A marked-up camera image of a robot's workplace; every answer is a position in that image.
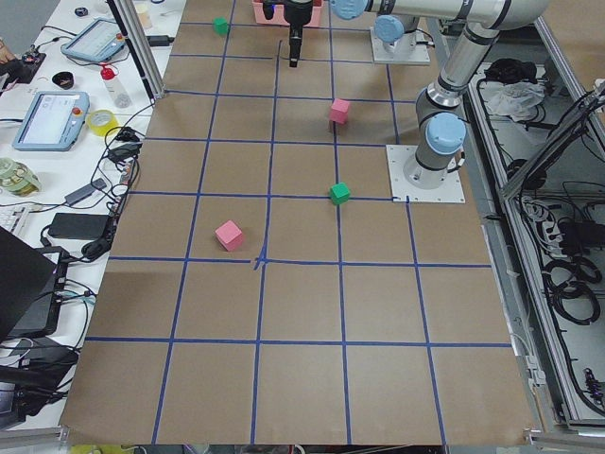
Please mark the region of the green cube near arm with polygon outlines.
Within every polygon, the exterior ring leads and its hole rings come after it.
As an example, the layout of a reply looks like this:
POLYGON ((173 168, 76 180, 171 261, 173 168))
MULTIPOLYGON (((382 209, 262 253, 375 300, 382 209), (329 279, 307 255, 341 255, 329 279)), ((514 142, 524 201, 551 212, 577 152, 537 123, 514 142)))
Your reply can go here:
POLYGON ((335 183, 329 190, 333 205, 341 205, 351 197, 351 190, 345 182, 335 183))

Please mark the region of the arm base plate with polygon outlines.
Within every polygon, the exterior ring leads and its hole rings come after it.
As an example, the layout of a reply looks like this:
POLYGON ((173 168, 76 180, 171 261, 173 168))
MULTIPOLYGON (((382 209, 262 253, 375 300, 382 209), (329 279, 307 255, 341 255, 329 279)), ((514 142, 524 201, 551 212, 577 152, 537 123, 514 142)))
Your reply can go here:
POLYGON ((378 64, 429 65, 429 45, 423 33, 417 29, 414 33, 405 34, 394 44, 386 44, 370 28, 372 42, 372 60, 378 64))
POLYGON ((416 146, 386 145, 391 197, 397 202, 464 203, 456 162, 427 170, 416 160, 416 146))

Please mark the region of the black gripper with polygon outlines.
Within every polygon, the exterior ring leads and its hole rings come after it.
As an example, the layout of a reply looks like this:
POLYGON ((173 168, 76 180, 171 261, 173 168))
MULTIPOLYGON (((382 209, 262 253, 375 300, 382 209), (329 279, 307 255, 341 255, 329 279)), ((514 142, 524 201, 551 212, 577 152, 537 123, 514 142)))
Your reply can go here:
POLYGON ((313 0, 263 0, 264 8, 269 5, 283 5, 285 20, 289 27, 289 57, 291 68, 297 68, 303 44, 303 27, 311 20, 313 0))

